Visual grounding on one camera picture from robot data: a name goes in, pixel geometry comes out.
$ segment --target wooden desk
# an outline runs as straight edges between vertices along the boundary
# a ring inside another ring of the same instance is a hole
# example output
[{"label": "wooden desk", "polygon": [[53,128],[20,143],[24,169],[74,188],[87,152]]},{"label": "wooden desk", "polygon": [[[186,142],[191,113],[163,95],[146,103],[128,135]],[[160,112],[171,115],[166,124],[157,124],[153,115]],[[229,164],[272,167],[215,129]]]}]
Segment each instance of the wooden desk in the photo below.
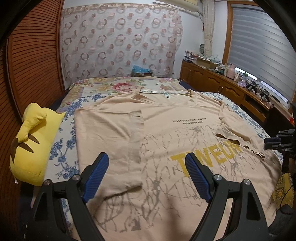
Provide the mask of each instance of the wooden desk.
[{"label": "wooden desk", "polygon": [[269,116],[269,108],[264,102],[224,75],[183,61],[180,79],[187,82],[196,91],[214,92],[226,96],[253,117],[262,127]]}]

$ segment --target cabinet door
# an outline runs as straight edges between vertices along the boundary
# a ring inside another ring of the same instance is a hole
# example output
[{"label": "cabinet door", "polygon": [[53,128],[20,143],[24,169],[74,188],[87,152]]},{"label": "cabinet door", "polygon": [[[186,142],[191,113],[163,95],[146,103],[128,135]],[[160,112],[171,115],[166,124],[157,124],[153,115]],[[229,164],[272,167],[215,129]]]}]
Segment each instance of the cabinet door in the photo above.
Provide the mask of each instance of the cabinet door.
[{"label": "cabinet door", "polygon": [[202,91],[219,93],[223,85],[223,80],[214,75],[209,74],[205,80],[205,85]]},{"label": "cabinet door", "polygon": [[189,78],[187,83],[196,91],[204,91],[206,78],[207,76],[203,70],[195,68],[192,70],[191,78]]},{"label": "cabinet door", "polygon": [[190,73],[191,73],[190,66],[186,65],[185,63],[182,63],[180,79],[188,83],[190,79]]},{"label": "cabinet door", "polygon": [[244,98],[244,92],[228,83],[225,83],[225,85],[222,87],[221,94],[227,97],[228,99],[232,100],[238,106],[241,104]]}]

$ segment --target clutter on desk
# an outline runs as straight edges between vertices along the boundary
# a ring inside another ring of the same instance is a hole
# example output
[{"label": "clutter on desk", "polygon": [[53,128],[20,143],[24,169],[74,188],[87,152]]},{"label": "clutter on desk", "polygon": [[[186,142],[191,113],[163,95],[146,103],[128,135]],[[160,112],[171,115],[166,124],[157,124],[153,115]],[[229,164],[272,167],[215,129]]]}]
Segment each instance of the clutter on desk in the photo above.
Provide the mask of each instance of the clutter on desk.
[{"label": "clutter on desk", "polygon": [[276,98],[274,95],[271,95],[272,98],[274,98],[278,103],[281,103],[278,98]]},{"label": "clutter on desk", "polygon": [[242,76],[243,76],[243,80],[247,80],[248,77],[249,77],[248,74],[247,74],[246,72],[245,72]]},{"label": "clutter on desk", "polygon": [[255,94],[255,97],[256,97],[257,99],[261,99],[261,95],[259,94],[259,92]]},{"label": "clutter on desk", "polygon": [[220,70],[220,74],[224,75],[224,71],[225,71],[225,65],[221,64],[221,70]]},{"label": "clutter on desk", "polygon": [[266,106],[269,108],[269,109],[272,109],[274,107],[274,103],[272,102],[267,102],[266,103]]},{"label": "clutter on desk", "polygon": [[220,65],[219,61],[216,61],[216,58],[208,59],[200,54],[196,54],[188,50],[185,51],[185,56],[183,60],[189,63],[196,64],[204,69],[215,70],[216,67]]},{"label": "clutter on desk", "polygon": [[241,81],[241,75],[239,74],[239,73],[235,73],[235,77],[234,77],[234,81],[236,82],[236,83],[238,83],[239,81]]},{"label": "clutter on desk", "polygon": [[215,70],[215,69],[208,69],[208,70],[211,72],[217,73],[217,70]]},{"label": "clutter on desk", "polygon": [[256,89],[257,86],[258,86],[258,84],[255,81],[251,81],[251,82],[247,81],[248,91],[250,91],[250,92],[254,91],[255,93],[257,93],[257,89]]},{"label": "clutter on desk", "polygon": [[243,88],[247,87],[247,84],[246,84],[245,80],[242,80],[242,81],[238,82],[237,85],[240,86],[240,87],[243,87]]},{"label": "clutter on desk", "polygon": [[235,77],[235,65],[231,64],[228,71],[227,71],[227,77],[230,79],[234,79]]},{"label": "clutter on desk", "polygon": [[269,102],[270,101],[269,94],[270,94],[269,91],[263,89],[262,93],[260,94],[261,100],[266,103]]}]

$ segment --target window blind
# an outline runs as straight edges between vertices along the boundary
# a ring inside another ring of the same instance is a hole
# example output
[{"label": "window blind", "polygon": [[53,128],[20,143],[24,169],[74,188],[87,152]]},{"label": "window blind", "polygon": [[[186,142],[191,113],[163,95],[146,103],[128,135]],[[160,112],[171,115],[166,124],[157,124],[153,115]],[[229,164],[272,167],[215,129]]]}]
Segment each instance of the window blind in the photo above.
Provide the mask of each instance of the window blind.
[{"label": "window blind", "polygon": [[288,100],[296,84],[296,53],[262,8],[232,4],[233,28],[228,62],[263,80]]}]

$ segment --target wooden window frame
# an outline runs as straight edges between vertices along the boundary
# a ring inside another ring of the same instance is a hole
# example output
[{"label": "wooden window frame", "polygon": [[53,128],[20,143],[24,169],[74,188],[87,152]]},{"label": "wooden window frame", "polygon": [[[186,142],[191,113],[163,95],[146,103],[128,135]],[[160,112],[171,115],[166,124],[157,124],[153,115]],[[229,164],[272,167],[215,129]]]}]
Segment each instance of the wooden window frame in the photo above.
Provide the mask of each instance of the wooden window frame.
[{"label": "wooden window frame", "polygon": [[257,3],[253,1],[227,1],[227,31],[226,31],[224,54],[222,58],[223,64],[228,62],[230,45],[231,45],[232,25],[233,25],[233,7],[231,7],[231,4],[259,6]]}]

